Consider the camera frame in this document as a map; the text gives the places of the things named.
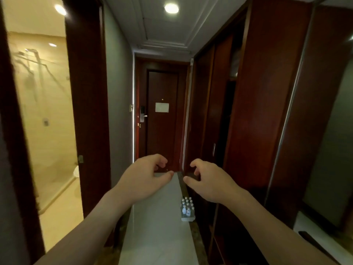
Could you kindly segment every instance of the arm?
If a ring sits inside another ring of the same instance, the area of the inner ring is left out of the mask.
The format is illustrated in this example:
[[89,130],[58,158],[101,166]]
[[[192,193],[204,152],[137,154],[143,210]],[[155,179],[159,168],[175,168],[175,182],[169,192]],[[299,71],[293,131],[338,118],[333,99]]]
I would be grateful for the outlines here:
[[122,214],[170,182],[173,171],[154,177],[157,165],[165,167],[166,163],[166,158],[156,154],[140,158],[130,165],[118,184],[103,196],[92,212],[36,265],[93,264]]
[[251,194],[239,187],[223,169],[196,159],[195,175],[201,181],[184,177],[184,182],[199,195],[230,209],[243,223],[270,265],[335,263],[271,215]]

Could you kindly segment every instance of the finger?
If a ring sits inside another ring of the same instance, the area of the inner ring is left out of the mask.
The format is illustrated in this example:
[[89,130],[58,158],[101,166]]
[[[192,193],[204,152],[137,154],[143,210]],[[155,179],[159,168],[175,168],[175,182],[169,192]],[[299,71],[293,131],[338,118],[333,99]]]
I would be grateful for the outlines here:
[[151,156],[151,160],[153,161],[153,163],[155,165],[158,165],[160,167],[165,167],[165,164],[168,162],[168,160],[164,156],[162,156],[160,154],[152,155]]
[[203,161],[201,159],[197,158],[191,162],[190,166],[191,167],[196,166],[197,168],[200,168],[200,166],[202,166],[202,164],[203,164]]
[[157,188],[160,189],[161,187],[168,184],[174,175],[173,171],[168,171],[167,173],[161,175],[160,177],[156,177],[155,180],[157,182]]
[[185,176],[183,178],[183,180],[190,188],[192,188],[194,191],[196,191],[198,193],[198,189],[199,189],[199,185],[200,185],[199,181],[197,181],[193,178],[190,178],[188,176]]
[[200,169],[199,169],[198,167],[196,167],[195,172],[194,172],[194,175],[195,175],[195,176],[200,175]]

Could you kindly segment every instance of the hand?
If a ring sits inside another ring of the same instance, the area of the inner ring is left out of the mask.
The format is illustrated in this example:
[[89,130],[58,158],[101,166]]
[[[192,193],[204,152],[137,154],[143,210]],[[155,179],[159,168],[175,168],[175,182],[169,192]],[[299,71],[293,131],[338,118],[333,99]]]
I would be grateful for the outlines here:
[[130,165],[114,187],[132,205],[158,191],[171,181],[174,172],[168,171],[160,177],[154,176],[158,166],[165,167],[168,160],[160,154],[145,156]]
[[230,175],[216,164],[195,159],[190,166],[196,166],[194,175],[201,174],[201,180],[197,181],[188,176],[184,177],[183,180],[207,201],[224,204],[229,195],[242,190]]

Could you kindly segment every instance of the bathroom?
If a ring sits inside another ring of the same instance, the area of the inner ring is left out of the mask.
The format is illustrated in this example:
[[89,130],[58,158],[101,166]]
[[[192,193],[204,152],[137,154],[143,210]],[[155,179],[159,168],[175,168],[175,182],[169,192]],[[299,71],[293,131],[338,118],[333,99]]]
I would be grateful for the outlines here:
[[48,251],[83,220],[62,0],[2,5]]

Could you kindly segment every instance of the beige tile wall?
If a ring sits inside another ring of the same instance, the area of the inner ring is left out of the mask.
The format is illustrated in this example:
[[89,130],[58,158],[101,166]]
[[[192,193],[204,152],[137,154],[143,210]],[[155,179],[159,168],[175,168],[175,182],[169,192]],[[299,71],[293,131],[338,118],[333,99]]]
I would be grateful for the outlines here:
[[[8,42],[33,179],[42,208],[71,178],[77,161],[66,38],[9,32]],[[42,81],[40,65],[21,58],[37,62],[35,54],[26,52],[26,48],[36,49],[49,70],[42,66]],[[44,119],[48,119],[49,126],[44,125]]]

